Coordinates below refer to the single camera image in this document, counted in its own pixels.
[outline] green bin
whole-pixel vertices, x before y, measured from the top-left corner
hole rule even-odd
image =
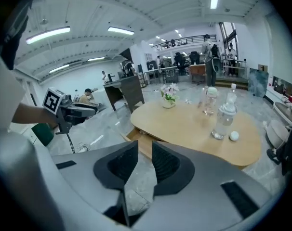
[[[31,130],[44,146],[47,146],[54,138],[54,132],[47,123],[38,123]]]

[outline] white ceiling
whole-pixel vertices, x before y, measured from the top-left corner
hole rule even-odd
[[[259,0],[34,0],[27,28],[20,40],[15,67],[38,79],[69,62],[116,57],[135,42],[198,23],[244,23]],[[70,26],[63,35],[27,45],[26,38],[45,30]],[[109,26],[129,29],[134,35],[108,32]]]

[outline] black railing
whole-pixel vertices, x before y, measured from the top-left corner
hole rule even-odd
[[[210,34],[209,36],[212,42],[217,41],[217,36],[215,34]],[[186,37],[186,38],[172,39],[171,41],[166,41],[164,43],[154,45],[152,46],[152,48],[156,51],[161,51],[161,50],[168,49],[175,46],[196,44],[196,43],[202,44],[203,42],[205,42],[204,35],[198,35],[198,36],[191,36],[191,37]]]

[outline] gray pants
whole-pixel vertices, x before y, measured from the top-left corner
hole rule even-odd
[[[215,80],[216,80],[217,73],[214,71],[212,67],[212,61],[208,61],[206,63],[206,82],[207,86],[215,86]]]

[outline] white vase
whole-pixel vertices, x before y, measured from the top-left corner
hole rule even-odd
[[[172,107],[174,107],[176,105],[175,102],[171,103],[171,102],[167,101],[164,98],[161,99],[161,104],[162,104],[162,107],[166,108],[166,109],[170,109],[170,108],[172,108]]]

